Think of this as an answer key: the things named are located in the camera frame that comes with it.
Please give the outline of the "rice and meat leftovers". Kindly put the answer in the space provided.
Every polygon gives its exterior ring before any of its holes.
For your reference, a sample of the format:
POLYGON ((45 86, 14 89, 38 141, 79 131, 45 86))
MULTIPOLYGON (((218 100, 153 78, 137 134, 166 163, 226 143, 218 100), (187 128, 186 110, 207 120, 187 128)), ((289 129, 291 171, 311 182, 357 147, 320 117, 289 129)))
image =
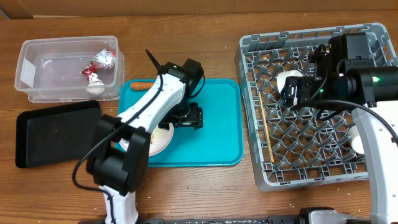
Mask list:
POLYGON ((167 135, 167 130, 155 128, 150 137, 152 145, 162 144, 164 136, 167 135))

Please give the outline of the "red foil snack wrapper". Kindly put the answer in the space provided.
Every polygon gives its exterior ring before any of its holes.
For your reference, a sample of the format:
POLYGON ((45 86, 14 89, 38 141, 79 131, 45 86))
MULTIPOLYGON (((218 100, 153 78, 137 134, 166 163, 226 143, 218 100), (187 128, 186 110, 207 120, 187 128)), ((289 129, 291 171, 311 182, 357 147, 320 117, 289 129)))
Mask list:
POLYGON ((81 73, 89 77, 99 69, 113 68, 116 63, 116 54, 113 50, 103 49, 97 53, 81 73))

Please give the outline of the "pink plate with food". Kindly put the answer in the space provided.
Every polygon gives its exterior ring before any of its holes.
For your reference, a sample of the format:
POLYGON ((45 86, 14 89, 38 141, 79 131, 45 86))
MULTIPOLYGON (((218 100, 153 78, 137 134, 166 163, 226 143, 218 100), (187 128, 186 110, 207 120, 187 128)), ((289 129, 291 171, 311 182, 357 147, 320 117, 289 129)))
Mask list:
POLYGON ((149 157, 154 156, 162 152, 171 142, 174 135, 174 128, 169 125, 169 129, 160 129, 158 126, 155 127, 153 132, 150 134, 143 130, 128 126, 127 132, 120 139, 119 145, 126 152, 138 152, 143 154, 149 153, 149 157))

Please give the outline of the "orange carrot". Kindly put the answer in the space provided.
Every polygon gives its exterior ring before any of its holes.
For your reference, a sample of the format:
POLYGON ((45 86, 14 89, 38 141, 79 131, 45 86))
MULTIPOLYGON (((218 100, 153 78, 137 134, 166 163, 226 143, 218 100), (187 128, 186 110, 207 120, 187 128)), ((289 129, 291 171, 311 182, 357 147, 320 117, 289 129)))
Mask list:
POLYGON ((153 86, 154 82, 132 82, 130 87, 134 91, 149 90, 153 86))

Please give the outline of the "small white cup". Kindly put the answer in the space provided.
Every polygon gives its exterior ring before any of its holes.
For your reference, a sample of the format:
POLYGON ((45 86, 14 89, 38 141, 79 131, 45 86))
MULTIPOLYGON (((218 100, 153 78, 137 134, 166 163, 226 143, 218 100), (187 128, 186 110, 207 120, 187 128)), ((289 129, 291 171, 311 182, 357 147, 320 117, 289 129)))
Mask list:
POLYGON ((347 134, 350 137, 349 143, 351 148, 357 154, 364 154, 363 143, 361 140, 361 136, 359 135, 359 131, 357 126, 354 125, 347 130, 347 134))

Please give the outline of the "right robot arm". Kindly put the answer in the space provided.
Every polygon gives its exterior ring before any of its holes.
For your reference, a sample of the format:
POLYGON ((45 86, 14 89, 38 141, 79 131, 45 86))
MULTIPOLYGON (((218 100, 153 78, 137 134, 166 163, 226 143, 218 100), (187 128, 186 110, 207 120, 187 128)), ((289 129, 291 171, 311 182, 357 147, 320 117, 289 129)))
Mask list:
POLYGON ((282 73, 284 105, 350 111, 371 187, 370 223, 397 223, 397 67, 376 65, 364 32, 332 37, 310 54, 312 77, 282 73))

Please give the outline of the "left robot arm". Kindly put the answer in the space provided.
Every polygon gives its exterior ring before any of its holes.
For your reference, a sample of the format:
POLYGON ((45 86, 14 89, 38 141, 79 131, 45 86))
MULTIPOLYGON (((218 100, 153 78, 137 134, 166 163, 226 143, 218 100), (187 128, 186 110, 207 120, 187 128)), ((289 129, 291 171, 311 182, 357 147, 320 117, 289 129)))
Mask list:
POLYGON ((203 126, 203 110, 192 98, 204 84, 201 64, 187 59, 182 65, 153 61, 157 79, 133 106, 117 117, 102 116, 87 155, 86 170, 103 193, 103 223, 136 223, 135 191, 144 180, 150 137, 155 128, 203 126))

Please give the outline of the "paper napkin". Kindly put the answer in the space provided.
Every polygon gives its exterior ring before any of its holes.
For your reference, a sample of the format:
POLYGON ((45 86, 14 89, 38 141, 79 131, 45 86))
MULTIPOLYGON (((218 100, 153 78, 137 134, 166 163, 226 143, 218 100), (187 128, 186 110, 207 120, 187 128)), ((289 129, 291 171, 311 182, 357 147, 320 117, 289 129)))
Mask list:
POLYGON ((104 84, 98 78, 98 75, 96 73, 91 73, 90 75, 88 75, 88 82, 88 88, 86 89, 88 93, 91 93, 93 95, 99 95, 104 92, 104 84))

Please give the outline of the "wooden chopstick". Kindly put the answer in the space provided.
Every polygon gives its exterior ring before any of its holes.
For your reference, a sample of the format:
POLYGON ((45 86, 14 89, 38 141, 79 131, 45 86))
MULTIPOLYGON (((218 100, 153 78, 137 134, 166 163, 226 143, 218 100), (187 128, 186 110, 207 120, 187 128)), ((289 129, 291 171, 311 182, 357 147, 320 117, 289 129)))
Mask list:
POLYGON ((268 130, 268 127, 267 127, 266 112, 265 112, 265 109, 264 109, 264 104, 263 104, 263 101, 262 101, 261 92, 258 90, 257 93, 258 93, 259 103, 260 103, 260 107, 261 107, 262 120, 263 120, 263 123, 264 123, 265 136, 266 136, 266 139, 267 139, 267 148, 268 148, 268 151, 269 151, 269 159, 273 163, 274 162, 274 155, 273 155, 273 151, 272 151, 271 139, 270 139, 270 136, 269 136, 269 130, 268 130))

